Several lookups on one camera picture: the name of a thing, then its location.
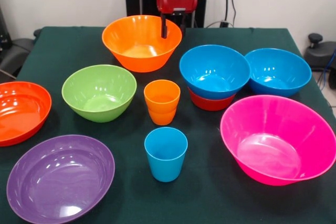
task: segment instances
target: pink bowl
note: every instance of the pink bowl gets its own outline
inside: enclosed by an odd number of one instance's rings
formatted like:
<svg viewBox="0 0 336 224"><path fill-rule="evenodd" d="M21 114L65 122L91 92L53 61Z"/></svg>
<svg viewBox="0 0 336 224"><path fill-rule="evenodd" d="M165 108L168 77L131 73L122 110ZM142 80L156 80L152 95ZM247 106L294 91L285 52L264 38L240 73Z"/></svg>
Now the pink bowl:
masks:
<svg viewBox="0 0 336 224"><path fill-rule="evenodd" d="M238 165L251 178L283 186L324 174L336 159L336 137L311 108L274 95L232 104L220 132Z"/></svg>

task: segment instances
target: table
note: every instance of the table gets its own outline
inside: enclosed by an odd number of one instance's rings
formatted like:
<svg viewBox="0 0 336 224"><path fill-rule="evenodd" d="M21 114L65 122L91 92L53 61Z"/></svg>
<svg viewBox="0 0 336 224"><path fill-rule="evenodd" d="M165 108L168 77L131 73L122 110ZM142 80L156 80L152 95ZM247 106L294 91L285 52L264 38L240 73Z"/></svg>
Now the table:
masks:
<svg viewBox="0 0 336 224"><path fill-rule="evenodd" d="M83 134L99 139L112 151L116 175L104 199L74 223L335 223L336 167L323 176L285 187L260 184L236 164L220 133L223 111L194 106L180 75L178 62L188 49L202 44L229 46L246 54L261 47L299 51L286 29L193 28L167 64L152 73L134 73L138 82L128 109L109 123L93 123L75 114L62 100L61 87L73 72L90 65L120 64L105 49L101 27L46 27L23 66L18 80L38 83L50 92L52 109L31 139L0 148L0 222L25 223L11 211L6 182L16 161L36 144L54 136ZM189 146L177 180L165 184L151 175L143 147L156 128L147 113L143 88L155 79L170 79L181 87L181 99L171 127L184 132ZM235 101L253 93L244 87ZM292 97L320 113L336 131L336 119L312 79Z"/></svg>

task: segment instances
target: black chair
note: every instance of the black chair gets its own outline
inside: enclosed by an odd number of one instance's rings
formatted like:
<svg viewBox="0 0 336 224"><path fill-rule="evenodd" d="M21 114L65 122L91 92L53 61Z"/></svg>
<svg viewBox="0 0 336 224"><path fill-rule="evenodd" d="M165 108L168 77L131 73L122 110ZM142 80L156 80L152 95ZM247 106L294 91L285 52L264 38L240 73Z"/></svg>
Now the black chair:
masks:
<svg viewBox="0 0 336 224"><path fill-rule="evenodd" d="M32 39L11 39L0 8L0 83L15 80L33 47Z"/></svg>

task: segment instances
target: stacked bowls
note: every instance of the stacked bowls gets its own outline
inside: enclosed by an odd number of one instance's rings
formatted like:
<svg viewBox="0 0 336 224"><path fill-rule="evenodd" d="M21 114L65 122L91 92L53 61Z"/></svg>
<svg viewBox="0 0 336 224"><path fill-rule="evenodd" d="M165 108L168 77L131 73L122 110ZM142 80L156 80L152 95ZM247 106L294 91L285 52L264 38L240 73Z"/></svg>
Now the stacked bowls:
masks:
<svg viewBox="0 0 336 224"><path fill-rule="evenodd" d="M251 75L243 55L220 45L203 45L187 51L180 60L180 72L193 103L208 111L228 107Z"/></svg>

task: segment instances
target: bowl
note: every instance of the bowl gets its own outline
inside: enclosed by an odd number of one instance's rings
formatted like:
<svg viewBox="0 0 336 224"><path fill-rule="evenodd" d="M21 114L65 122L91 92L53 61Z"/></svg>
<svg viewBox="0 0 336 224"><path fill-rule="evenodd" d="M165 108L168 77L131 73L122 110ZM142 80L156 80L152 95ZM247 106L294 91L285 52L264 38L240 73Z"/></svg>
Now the bowl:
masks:
<svg viewBox="0 0 336 224"><path fill-rule="evenodd" d="M0 146L21 143L44 124L51 96L42 86L25 81L0 84Z"/></svg>
<svg viewBox="0 0 336 224"><path fill-rule="evenodd" d="M62 87L64 101L83 118L104 123L116 119L130 105L137 90L135 77L114 65L78 70Z"/></svg>
<svg viewBox="0 0 336 224"><path fill-rule="evenodd" d="M187 86L202 98L220 100L236 94L250 78L250 66L237 51L219 45L190 49L180 60Z"/></svg>
<svg viewBox="0 0 336 224"><path fill-rule="evenodd" d="M232 104L220 123L223 142L254 180L283 186L316 178L336 157L336 137L314 110L289 98L255 95Z"/></svg>
<svg viewBox="0 0 336 224"><path fill-rule="evenodd" d="M233 101L233 98L235 97L235 94L230 96L229 98L224 98L221 100L210 100L203 97L200 97L199 95L195 94L190 88L188 88L190 98L192 102L199 107L202 110L207 111L219 111L227 108L231 102Z"/></svg>
<svg viewBox="0 0 336 224"><path fill-rule="evenodd" d="M104 45L127 69L151 72L163 67L182 39L180 28L166 20L167 38L161 37L161 18L136 15L118 19L102 34Z"/></svg>
<svg viewBox="0 0 336 224"><path fill-rule="evenodd" d="M262 48L249 52L246 60L251 66L250 87L256 94L289 97L311 79L306 61L291 52Z"/></svg>
<svg viewBox="0 0 336 224"><path fill-rule="evenodd" d="M30 223L72 221L104 197L114 170L112 153L98 140L54 137L34 146L14 165L7 181L8 203Z"/></svg>

